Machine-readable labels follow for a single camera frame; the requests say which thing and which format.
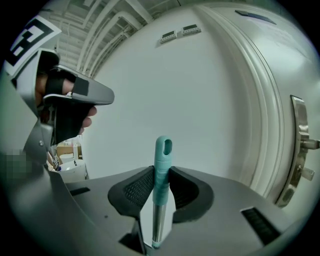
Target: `human hand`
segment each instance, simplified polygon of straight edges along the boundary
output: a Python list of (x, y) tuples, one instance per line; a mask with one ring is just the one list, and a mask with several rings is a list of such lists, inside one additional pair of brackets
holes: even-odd
[[(35, 102), (36, 106), (39, 106), (42, 102), (42, 99), (46, 92), (46, 83), (47, 83), (48, 75), (47, 74), (39, 74), (36, 77), (35, 81)], [(62, 94), (66, 95), (71, 92), (74, 88), (74, 83), (69, 81), (68, 79), (64, 79), (62, 86)], [(87, 117), (82, 122), (82, 127), (80, 129), (79, 135), (81, 135), (86, 127), (89, 127), (92, 124), (91, 118), (97, 113), (97, 108), (93, 106), (89, 112)]]

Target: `white pipe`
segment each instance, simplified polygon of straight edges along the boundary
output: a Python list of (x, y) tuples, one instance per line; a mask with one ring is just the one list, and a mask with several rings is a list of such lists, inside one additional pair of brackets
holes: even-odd
[[(91, 17), (91, 15), (94, 13), (94, 11), (97, 9), (97, 7), (100, 5), (102, 0), (96, 0), (95, 3), (93, 4), (93, 6), (91, 7), (91, 9), (89, 10), (88, 14), (86, 15), (84, 21), (81, 23), (77, 23), (77, 22), (74, 22), (72, 20), (69, 20), (69, 19), (66, 19), (66, 18), (63, 18), (63, 17), (59, 17), (59, 16), (55, 16), (55, 15), (52, 15), (53, 18), (56, 18), (57, 20), (59, 21), (63, 21), (65, 23), (70, 23), (71, 25), (75, 26), (75, 27), (78, 27), (80, 29), (85, 29), (87, 24), (88, 24), (88, 21)], [(80, 22), (82, 21), (81, 18), (79, 18), (78, 16), (74, 16), (72, 17), (73, 19), (78, 19)]]
[(92, 72), (91, 76), (95, 76), (97, 74), (98, 68), (101, 65), (101, 63), (108, 58), (108, 56), (112, 53), (112, 51), (116, 48), (116, 46), (118, 45), (119, 39), (117, 41), (115, 41), (113, 43), (113, 45), (111, 45), (107, 51), (105, 52), (105, 54), (99, 59), (98, 64), (96, 65), (96, 67), (94, 67), (94, 71)]
[(106, 6), (103, 8), (103, 10), (100, 12), (99, 16), (94, 21), (91, 29), (89, 30), (89, 33), (84, 41), (84, 44), (82, 46), (78, 64), (76, 65), (76, 70), (79, 71), (81, 67), (82, 60), (84, 58), (86, 49), (88, 47), (88, 44), (90, 43), (90, 40), (92, 39), (93, 35), (95, 34), (97, 28), (101, 24), (101, 22), (104, 20), (104, 18), (108, 15), (108, 13), (112, 10), (112, 8), (119, 2), (120, 0), (110, 0)]
[(64, 8), (64, 10), (63, 10), (63, 12), (62, 12), (62, 16), (65, 16), (65, 13), (67, 12), (67, 9), (68, 9), (68, 7), (69, 7), (69, 5), (70, 5), (70, 2), (71, 2), (71, 0), (68, 0), (68, 1), (67, 1), (66, 5), (65, 5), (65, 8)]
[(67, 66), (69, 66), (69, 64), (72, 64), (72, 65), (77, 65), (77, 59), (76, 58), (70, 58), (70, 56), (68, 57), (68, 59), (61, 55), (61, 61), (63, 61)]
[(92, 39), (91, 42), (90, 42), (90, 45), (89, 45), (89, 47), (88, 47), (88, 50), (86, 51), (86, 55), (85, 55), (84, 59), (86, 59), (86, 58), (88, 57), (89, 51), (90, 51), (90, 49), (92, 48), (92, 45), (94, 44), (97, 36), (100, 34), (100, 32), (101, 32), (101, 30), (103, 29), (103, 27), (108, 24), (109, 21), (110, 21), (110, 18), (107, 18), (106, 21), (104, 22), (104, 24), (99, 28), (98, 32), (95, 33), (93, 39)]
[(67, 32), (68, 32), (68, 40), (67, 40), (67, 45), (66, 45), (66, 62), (67, 63), (68, 63), (68, 49), (69, 49), (69, 37), (70, 37), (69, 27), (70, 27), (70, 23), (69, 23), (68, 28), (67, 28)]
[(99, 52), (98, 56), (95, 58), (92, 66), (91, 66), (91, 69), (90, 69), (90, 72), (89, 72), (89, 77), (91, 77), (93, 71), (94, 71), (94, 68), (95, 66), (97, 65), (97, 62), (98, 60), (101, 58), (102, 54), (104, 54), (104, 52), (109, 48), (109, 46), (111, 44), (113, 44), (115, 41), (117, 41), (120, 37), (122, 37), (125, 33), (123, 31), (121, 31), (120, 33), (118, 33), (110, 42), (108, 42), (105, 47), (103, 47), (103, 49)]
[[(60, 23), (59, 23), (59, 29), (61, 30), (61, 28), (62, 28), (62, 20), (60, 21)], [(56, 42), (56, 51), (57, 52), (59, 52), (59, 42), (60, 42), (60, 36), (58, 37), (58, 40), (57, 40), (57, 42)]]
[(121, 26), (119, 23), (116, 24), (120, 29), (124, 30), (125, 28)]
[(126, 0), (131, 7), (147, 22), (152, 22), (153, 18), (149, 12), (139, 3), (138, 0)]
[(96, 1), (94, 2), (94, 4), (92, 5), (91, 9), (89, 10), (89, 12), (88, 12), (88, 14), (86, 15), (85, 20), (84, 20), (84, 22), (83, 22), (83, 24), (82, 24), (82, 28), (83, 28), (83, 29), (87, 26), (87, 23), (88, 23), (91, 15), (94, 13), (94, 11), (97, 9), (97, 7), (100, 5), (101, 1), (102, 1), (102, 0), (96, 0)]
[(67, 50), (63, 49), (60, 47), (59, 49), (59, 53), (63, 56), (63, 55), (67, 55), (68, 54), (68, 58), (71, 58), (71, 59), (74, 59), (74, 60), (78, 60), (78, 54), (70, 51), (70, 49), (68, 49), (68, 52)]
[(63, 15), (64, 18), (66, 19), (71, 19), (75, 22), (79, 22), (79, 24), (82, 25), (82, 23), (84, 23), (85, 19), (84, 18), (81, 18), (79, 17), (78, 15), (75, 15), (75, 14), (72, 14), (71, 12), (66, 12), (64, 15)]
[[(67, 43), (66, 42), (63, 42), (60, 40), (59, 42), (59, 48), (60, 49), (67, 49)], [(80, 48), (74, 46), (74, 45), (69, 45), (69, 49), (68, 49), (71, 53), (74, 53), (74, 54), (77, 54), (79, 56), (79, 53), (80, 53)]]
[(108, 24), (103, 28), (97, 39), (95, 40), (88, 57), (85, 61), (82, 73), (85, 74), (87, 67), (91, 61), (92, 56), (94, 55), (94, 52), (98, 48), (99, 44), (102, 42), (106, 34), (111, 30), (111, 28), (117, 23), (117, 21), (120, 18), (124, 18), (132, 27), (136, 28), (137, 30), (142, 28), (142, 25), (133, 17), (131, 14), (125, 12), (125, 11), (119, 11), (116, 15), (112, 17), (112, 19), (108, 22)]
[(152, 9), (154, 9), (154, 8), (156, 8), (156, 7), (160, 6), (160, 5), (162, 5), (162, 4), (165, 4), (166, 2), (169, 2), (169, 1), (171, 1), (171, 0), (165, 0), (165, 1), (163, 1), (163, 2), (160, 2), (160, 3), (158, 3), (158, 4), (154, 5), (154, 6), (152, 6), (152, 7), (151, 7), (151, 8), (149, 8), (148, 10), (150, 11), (150, 10), (152, 10)]

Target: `black vent grille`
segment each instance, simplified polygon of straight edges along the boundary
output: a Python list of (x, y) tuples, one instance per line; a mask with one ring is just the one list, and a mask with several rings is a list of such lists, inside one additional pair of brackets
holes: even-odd
[(271, 243), (280, 236), (280, 233), (256, 208), (242, 210), (241, 213), (264, 245)]
[(145, 205), (150, 192), (154, 188), (153, 179), (154, 175), (150, 171), (140, 179), (137, 179), (131, 184), (127, 185), (124, 188), (125, 197), (136, 206), (142, 208)]
[(198, 186), (175, 171), (170, 172), (169, 182), (177, 210), (190, 204), (199, 195)]
[(77, 188), (74, 190), (70, 190), (70, 194), (71, 194), (71, 196), (74, 197), (76, 195), (80, 195), (80, 194), (83, 194), (88, 191), (90, 191), (90, 189), (85, 186), (85, 187), (80, 187), (80, 188)]

